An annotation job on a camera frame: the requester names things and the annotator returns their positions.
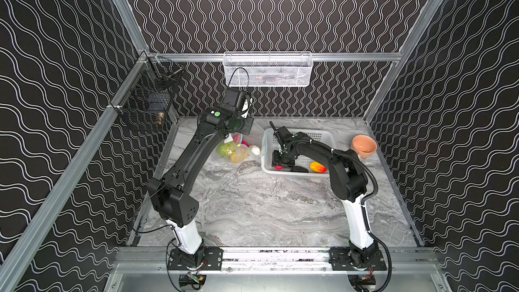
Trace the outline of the clear zip top bag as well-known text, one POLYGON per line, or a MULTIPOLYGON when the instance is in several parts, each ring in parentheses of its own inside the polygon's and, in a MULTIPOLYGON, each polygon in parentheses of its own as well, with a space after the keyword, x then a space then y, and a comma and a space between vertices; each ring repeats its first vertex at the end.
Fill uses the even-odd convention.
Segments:
POLYGON ((240 164, 247 158, 259 160, 266 155, 267 143, 264 129, 254 122, 248 135, 232 133, 216 147, 214 155, 224 161, 240 164))

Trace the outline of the green cabbage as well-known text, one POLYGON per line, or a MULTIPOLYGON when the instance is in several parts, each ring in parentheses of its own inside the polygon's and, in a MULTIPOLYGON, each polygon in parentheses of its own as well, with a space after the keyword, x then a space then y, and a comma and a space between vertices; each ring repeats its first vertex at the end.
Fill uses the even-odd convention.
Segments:
POLYGON ((236 145, 234 142, 221 143, 217 146, 217 152, 223 158, 227 158, 230 157, 233 153, 235 153, 235 146, 236 145))

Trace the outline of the yellow potato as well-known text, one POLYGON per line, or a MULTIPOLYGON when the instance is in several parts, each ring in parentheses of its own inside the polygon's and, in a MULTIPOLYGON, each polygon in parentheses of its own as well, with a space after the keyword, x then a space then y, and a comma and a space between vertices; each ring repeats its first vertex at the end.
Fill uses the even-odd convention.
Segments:
POLYGON ((235 164, 243 162, 249 155, 247 147, 240 146, 235 148, 235 153, 230 156, 230 161, 235 164))

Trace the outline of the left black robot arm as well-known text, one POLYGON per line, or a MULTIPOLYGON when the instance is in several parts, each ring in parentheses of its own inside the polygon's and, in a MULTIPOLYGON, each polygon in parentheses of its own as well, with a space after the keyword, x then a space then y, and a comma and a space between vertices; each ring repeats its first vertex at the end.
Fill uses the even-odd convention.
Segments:
POLYGON ((225 139, 232 139, 235 133, 250 133, 254 123, 250 107, 251 93, 228 88, 216 107, 201 114, 195 134, 174 165, 147 185, 153 209, 177 239, 171 258, 189 270, 204 265, 203 239, 195 223, 199 202, 191 197, 195 181, 213 150, 225 139))

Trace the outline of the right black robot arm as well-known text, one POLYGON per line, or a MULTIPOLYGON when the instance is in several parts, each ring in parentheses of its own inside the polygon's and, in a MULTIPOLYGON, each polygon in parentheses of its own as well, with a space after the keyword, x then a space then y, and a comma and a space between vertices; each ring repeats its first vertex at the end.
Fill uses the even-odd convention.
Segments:
POLYGON ((270 126, 280 145, 273 152, 276 166, 290 166, 305 156, 328 170, 332 192, 343 203, 350 228, 350 264, 358 269, 374 265, 382 257, 381 247, 386 250, 387 246, 373 233, 366 210, 366 202, 378 193, 373 173, 353 150, 338 150, 304 132, 293 133, 273 123, 270 126))

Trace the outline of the orange yellow mango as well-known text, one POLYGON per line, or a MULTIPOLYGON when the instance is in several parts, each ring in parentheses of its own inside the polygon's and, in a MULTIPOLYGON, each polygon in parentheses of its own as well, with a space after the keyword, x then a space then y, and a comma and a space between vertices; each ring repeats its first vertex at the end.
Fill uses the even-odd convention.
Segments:
POLYGON ((310 170, 312 172, 319 173, 319 174, 324 174, 328 171, 326 167, 324 167, 323 165, 321 165, 317 162, 312 162, 310 164, 310 170))

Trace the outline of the brass fitting in basket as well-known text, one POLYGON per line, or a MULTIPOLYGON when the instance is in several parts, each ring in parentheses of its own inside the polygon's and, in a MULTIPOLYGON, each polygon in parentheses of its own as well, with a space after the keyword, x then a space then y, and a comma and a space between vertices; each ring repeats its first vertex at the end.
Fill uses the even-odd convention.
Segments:
POLYGON ((164 125, 164 117, 165 117, 165 113, 163 113, 163 112, 157 113, 155 123, 156 123, 158 128, 162 128, 163 127, 163 125, 164 125))

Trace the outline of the orange ceramic cup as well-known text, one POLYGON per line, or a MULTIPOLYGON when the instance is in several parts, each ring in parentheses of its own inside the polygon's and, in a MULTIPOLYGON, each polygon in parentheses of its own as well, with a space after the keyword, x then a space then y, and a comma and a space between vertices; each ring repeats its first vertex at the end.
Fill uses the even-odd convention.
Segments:
POLYGON ((378 150, 378 145, 367 135, 357 135, 352 139, 351 149, 357 153, 358 158, 366 159, 378 150))

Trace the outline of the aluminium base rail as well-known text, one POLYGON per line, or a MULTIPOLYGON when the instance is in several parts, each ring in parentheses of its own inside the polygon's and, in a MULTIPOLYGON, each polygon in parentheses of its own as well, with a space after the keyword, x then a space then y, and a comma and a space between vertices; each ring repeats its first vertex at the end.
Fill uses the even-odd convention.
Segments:
MULTIPOLYGON (((386 256, 358 270, 338 247, 223 247, 209 250, 200 274, 434 274, 439 272, 436 254, 425 247, 391 247, 386 256)), ((114 274, 186 273, 189 269, 170 262, 164 247, 123 247, 114 263, 114 274)))

